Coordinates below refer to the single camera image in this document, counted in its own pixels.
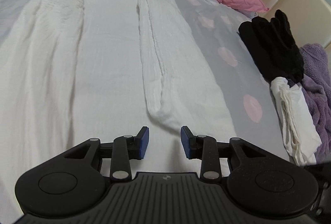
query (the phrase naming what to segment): black gripper base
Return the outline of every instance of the black gripper base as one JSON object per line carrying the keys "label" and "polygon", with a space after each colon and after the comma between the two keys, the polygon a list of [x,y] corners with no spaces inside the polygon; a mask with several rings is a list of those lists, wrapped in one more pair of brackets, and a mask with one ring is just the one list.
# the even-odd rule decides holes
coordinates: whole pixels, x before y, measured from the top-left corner
{"label": "black gripper base", "polygon": [[46,219],[25,215],[17,224],[314,224],[307,215],[264,219],[237,208],[218,184],[196,173],[138,173],[115,183],[105,198],[76,216]]}

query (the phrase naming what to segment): purple towel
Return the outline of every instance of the purple towel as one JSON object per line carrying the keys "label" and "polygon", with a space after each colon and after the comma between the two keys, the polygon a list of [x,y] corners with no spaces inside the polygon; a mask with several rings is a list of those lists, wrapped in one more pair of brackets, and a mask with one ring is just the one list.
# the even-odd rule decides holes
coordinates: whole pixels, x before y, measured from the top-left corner
{"label": "purple towel", "polygon": [[300,48],[303,57],[302,92],[322,145],[315,153],[317,163],[330,154],[331,148],[331,85],[328,58],[319,44],[307,44]]}

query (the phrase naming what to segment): logo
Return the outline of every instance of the logo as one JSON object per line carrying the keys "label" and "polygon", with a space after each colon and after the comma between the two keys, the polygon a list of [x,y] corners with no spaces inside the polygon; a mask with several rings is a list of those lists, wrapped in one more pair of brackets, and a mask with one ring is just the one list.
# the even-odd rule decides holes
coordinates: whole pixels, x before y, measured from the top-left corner
{"label": "logo", "polygon": [[169,175],[165,175],[165,176],[163,176],[162,177],[164,180],[169,180],[169,179],[171,179],[171,176],[169,176]]}

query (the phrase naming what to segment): white towel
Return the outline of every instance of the white towel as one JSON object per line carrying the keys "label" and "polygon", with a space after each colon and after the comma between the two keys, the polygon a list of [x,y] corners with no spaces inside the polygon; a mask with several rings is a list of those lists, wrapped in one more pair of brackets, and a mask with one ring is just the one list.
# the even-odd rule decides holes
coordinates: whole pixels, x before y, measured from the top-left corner
{"label": "white towel", "polygon": [[161,124],[189,126],[228,142],[236,136],[223,93],[174,0],[138,0],[147,109]]}
{"label": "white towel", "polygon": [[282,124],[283,142],[297,165],[316,164],[314,153],[322,144],[309,113],[301,86],[290,88],[284,77],[271,82]]}
{"label": "white towel", "polygon": [[14,205],[19,176],[67,147],[83,18],[84,0],[30,0],[1,46],[0,179]]}

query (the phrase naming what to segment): pink polka dot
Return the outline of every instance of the pink polka dot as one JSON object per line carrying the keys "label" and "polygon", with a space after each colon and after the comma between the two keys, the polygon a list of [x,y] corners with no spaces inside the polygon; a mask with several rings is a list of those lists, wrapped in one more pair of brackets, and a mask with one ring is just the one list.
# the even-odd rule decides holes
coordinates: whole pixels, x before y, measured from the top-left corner
{"label": "pink polka dot", "polygon": [[253,96],[244,96],[244,107],[249,118],[255,123],[259,123],[262,118],[262,107]]}
{"label": "pink polka dot", "polygon": [[198,20],[200,21],[200,23],[203,27],[215,28],[214,20],[208,19],[204,16],[198,16]]}
{"label": "pink polka dot", "polygon": [[221,16],[221,19],[224,21],[224,23],[228,25],[232,25],[231,21],[229,20],[228,16]]}
{"label": "pink polka dot", "polygon": [[232,67],[236,67],[238,65],[236,57],[227,48],[218,48],[217,52],[227,64],[231,65]]}
{"label": "pink polka dot", "polygon": [[262,81],[262,84],[269,87],[269,83],[265,81],[265,79],[263,78],[263,76],[260,74],[260,79]]}
{"label": "pink polka dot", "polygon": [[190,2],[191,5],[195,5],[195,6],[201,5],[198,0],[188,0],[188,2]]}

